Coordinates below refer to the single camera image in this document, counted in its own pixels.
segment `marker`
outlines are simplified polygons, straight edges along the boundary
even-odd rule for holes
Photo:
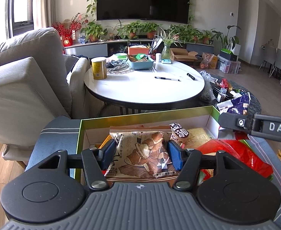
[[[195,80],[195,77],[190,75],[189,73],[187,74],[188,77],[190,77],[192,80]]]
[[[181,81],[179,79],[170,79],[170,78],[163,78],[163,77],[155,77],[156,79],[165,79],[165,80],[174,80],[174,81]]]

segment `sofa leg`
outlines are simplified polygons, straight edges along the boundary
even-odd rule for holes
[[[26,165],[22,161],[16,161],[24,170],[26,169]]]

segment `gray ribbed surface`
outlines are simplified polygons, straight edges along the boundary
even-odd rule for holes
[[[42,226],[10,221],[3,230],[279,230],[272,221],[255,226],[223,223],[201,209],[189,193],[171,189],[167,183],[116,182],[104,192],[92,193],[84,206],[60,222]]]

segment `black tv screen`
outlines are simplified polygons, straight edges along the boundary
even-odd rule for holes
[[[189,0],[97,0],[97,20],[141,19],[187,23]]]

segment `floor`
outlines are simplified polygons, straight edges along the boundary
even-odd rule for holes
[[[209,73],[217,74],[228,80],[241,84],[259,100],[262,106],[262,114],[281,117],[281,85],[275,78],[269,78],[267,70],[258,71],[258,67],[249,67],[242,64],[238,74],[224,74],[219,70],[207,70]],[[277,153],[281,149],[281,143],[268,141]],[[13,161],[5,161],[0,155],[0,192],[6,183],[20,175],[23,169]],[[6,217],[0,205],[0,227],[5,223]]]

